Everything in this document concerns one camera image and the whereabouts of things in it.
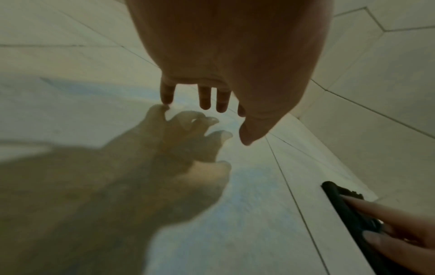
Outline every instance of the tiled wall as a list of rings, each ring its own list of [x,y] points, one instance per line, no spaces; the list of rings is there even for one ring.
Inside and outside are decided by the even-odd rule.
[[[377,195],[435,213],[435,2],[336,0],[293,113]]]

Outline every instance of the hand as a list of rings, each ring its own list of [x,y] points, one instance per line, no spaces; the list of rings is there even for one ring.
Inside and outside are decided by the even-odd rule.
[[[384,222],[385,234],[364,232],[364,238],[376,250],[396,263],[422,275],[435,273],[435,220],[343,197],[356,210]]]
[[[332,0],[128,0],[139,36],[162,70],[161,100],[197,84],[199,104],[218,112],[231,91],[249,145],[301,99],[329,28]]]

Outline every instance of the black object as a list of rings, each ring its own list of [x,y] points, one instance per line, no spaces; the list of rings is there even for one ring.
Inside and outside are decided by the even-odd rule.
[[[322,184],[322,189],[328,196],[335,211],[337,211],[350,235],[357,243],[359,249],[366,257],[368,263],[377,275],[413,275],[412,271],[391,261],[384,255],[375,251],[363,238],[363,231],[373,231],[380,233],[382,224],[377,219],[367,217],[350,208],[340,195],[364,199],[361,194],[350,191],[346,188],[337,186],[335,183],[327,181]]]

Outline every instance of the wall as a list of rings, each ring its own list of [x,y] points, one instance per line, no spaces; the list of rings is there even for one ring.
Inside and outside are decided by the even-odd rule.
[[[435,210],[435,2],[338,0],[292,113],[379,201]]]

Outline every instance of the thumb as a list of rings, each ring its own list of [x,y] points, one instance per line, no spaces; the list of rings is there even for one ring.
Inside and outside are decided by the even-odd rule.
[[[245,121],[240,127],[240,140],[244,145],[251,145],[254,141],[265,136],[275,124],[280,121],[281,116],[273,118],[257,118],[247,114]]]
[[[371,231],[365,231],[363,236],[378,252],[392,261],[418,274],[433,274],[435,251]]]

